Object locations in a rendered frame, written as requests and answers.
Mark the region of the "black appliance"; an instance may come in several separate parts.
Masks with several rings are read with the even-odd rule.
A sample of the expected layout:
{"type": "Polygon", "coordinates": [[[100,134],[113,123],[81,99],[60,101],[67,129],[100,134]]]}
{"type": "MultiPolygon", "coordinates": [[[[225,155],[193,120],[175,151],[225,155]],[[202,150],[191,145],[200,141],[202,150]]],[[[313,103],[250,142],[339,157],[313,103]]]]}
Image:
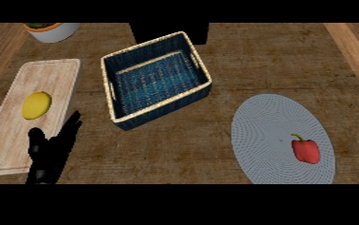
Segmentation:
{"type": "Polygon", "coordinates": [[[208,23],[129,23],[128,25],[137,44],[178,31],[185,33],[193,45],[206,43],[208,23]]]}

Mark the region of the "pale wooden cutting board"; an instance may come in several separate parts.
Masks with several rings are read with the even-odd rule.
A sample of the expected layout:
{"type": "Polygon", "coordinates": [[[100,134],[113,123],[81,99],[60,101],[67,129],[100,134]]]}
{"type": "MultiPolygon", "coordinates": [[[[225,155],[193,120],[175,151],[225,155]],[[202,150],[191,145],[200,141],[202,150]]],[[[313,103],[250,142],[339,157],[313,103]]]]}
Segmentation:
{"type": "Polygon", "coordinates": [[[36,127],[47,138],[57,135],[69,112],[79,60],[61,59],[21,65],[0,104],[0,175],[26,173],[27,131],[36,127]]]}

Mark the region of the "red bell pepper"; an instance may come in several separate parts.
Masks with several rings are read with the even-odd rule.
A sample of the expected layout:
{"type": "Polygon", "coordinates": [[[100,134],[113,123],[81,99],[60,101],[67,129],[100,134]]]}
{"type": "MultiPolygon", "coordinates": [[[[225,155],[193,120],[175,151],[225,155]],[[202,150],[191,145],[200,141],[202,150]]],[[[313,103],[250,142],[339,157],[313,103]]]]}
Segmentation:
{"type": "Polygon", "coordinates": [[[295,140],[290,141],[290,149],[298,161],[310,164],[318,163],[318,148],[313,140],[304,140],[298,134],[290,134],[295,140]]]}

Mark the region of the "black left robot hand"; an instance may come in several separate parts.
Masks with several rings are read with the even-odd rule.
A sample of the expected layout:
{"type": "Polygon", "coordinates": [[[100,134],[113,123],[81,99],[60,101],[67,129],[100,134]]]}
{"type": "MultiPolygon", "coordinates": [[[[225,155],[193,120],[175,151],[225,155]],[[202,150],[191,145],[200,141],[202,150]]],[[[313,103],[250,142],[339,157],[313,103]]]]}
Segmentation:
{"type": "Polygon", "coordinates": [[[79,126],[79,112],[73,111],[58,134],[50,139],[44,137],[44,133],[36,127],[27,131],[27,155],[32,164],[24,181],[26,184],[54,184],[57,182],[79,126]]]}

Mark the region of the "grey plant pot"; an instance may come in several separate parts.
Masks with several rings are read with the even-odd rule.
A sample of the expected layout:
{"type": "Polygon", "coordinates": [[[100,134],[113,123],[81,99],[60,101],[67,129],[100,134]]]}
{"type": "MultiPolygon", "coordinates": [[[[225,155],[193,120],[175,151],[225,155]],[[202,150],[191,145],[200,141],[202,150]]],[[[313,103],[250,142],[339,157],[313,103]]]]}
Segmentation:
{"type": "Polygon", "coordinates": [[[55,23],[45,28],[29,28],[23,26],[29,34],[42,43],[57,43],[67,39],[78,30],[78,23],[55,23]]]}

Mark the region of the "yellow lemon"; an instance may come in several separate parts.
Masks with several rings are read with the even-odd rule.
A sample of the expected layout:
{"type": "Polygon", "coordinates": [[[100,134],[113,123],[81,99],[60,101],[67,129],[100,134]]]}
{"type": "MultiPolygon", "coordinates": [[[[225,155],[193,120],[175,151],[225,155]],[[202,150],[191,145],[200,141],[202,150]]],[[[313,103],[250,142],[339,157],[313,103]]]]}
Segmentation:
{"type": "Polygon", "coordinates": [[[51,97],[45,92],[32,93],[21,103],[21,118],[24,120],[36,119],[48,110],[51,97]]]}

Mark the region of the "grey round placemat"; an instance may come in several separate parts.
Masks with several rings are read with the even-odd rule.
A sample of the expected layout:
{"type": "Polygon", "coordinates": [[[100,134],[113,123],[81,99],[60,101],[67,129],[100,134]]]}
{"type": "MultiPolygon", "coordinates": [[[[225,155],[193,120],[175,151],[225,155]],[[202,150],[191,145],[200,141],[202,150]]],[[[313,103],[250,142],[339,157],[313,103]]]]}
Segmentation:
{"type": "Polygon", "coordinates": [[[239,105],[231,122],[231,144],[240,170],[253,184],[330,184],[333,147],[315,116],[284,96],[259,94],[239,105]],[[318,162],[295,158],[296,134],[317,144],[318,162]]]}

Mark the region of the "blue wicker basket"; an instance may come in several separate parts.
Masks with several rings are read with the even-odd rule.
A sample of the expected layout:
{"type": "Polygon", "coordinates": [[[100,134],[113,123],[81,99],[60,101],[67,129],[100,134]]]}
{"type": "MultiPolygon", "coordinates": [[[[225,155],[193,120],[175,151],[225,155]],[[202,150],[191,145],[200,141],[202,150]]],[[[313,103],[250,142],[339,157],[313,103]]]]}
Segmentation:
{"type": "Polygon", "coordinates": [[[184,32],[100,58],[109,118],[129,130],[206,97],[211,77],[184,32]]]}

